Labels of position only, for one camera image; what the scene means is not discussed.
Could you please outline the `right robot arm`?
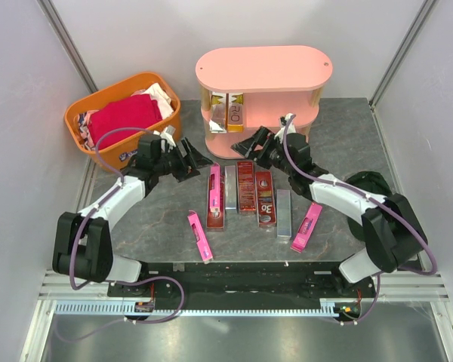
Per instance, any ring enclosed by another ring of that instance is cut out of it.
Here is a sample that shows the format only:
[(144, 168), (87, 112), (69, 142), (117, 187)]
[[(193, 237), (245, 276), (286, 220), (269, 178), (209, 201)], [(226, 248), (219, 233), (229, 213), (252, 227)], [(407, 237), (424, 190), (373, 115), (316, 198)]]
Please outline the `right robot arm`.
[(304, 135), (280, 137), (260, 127), (231, 148), (260, 167), (283, 171), (296, 194), (331, 207), (362, 227), (364, 249), (342, 261), (331, 277), (336, 295), (349, 296), (366, 277), (406, 269), (412, 257), (427, 250), (426, 235), (405, 196), (369, 193), (340, 181), (313, 162)]

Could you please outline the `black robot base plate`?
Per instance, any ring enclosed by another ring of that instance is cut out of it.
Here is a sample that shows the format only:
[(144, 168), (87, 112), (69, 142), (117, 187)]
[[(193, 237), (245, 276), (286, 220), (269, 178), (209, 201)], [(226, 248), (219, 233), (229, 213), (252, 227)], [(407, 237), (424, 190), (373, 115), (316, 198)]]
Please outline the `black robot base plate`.
[(184, 289), (187, 302), (197, 296), (266, 293), (274, 296), (371, 298), (370, 277), (341, 280), (336, 262), (141, 262), (140, 279), (168, 276)]

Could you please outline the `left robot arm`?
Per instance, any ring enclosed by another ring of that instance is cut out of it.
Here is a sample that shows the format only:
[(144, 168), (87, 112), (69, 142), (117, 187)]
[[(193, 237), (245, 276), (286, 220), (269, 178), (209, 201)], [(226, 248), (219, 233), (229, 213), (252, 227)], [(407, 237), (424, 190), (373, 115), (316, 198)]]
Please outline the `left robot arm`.
[(161, 177), (171, 175), (183, 182), (212, 163), (186, 138), (176, 144), (165, 134), (142, 135), (136, 154), (105, 194), (78, 213), (65, 212), (59, 217), (53, 270), (68, 276), (75, 290), (89, 282), (114, 281), (124, 283), (133, 296), (144, 296), (151, 280), (141, 272), (142, 262), (114, 254), (112, 230)]

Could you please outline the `orange R.O toothpaste box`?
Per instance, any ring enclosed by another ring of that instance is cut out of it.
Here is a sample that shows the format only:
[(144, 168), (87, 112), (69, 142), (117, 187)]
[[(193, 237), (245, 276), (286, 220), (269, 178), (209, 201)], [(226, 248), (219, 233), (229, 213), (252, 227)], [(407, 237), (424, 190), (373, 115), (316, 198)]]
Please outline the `orange R.O toothpaste box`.
[(244, 131), (243, 106), (243, 93), (228, 94), (228, 110), (226, 118), (226, 128), (228, 132), (241, 133)]

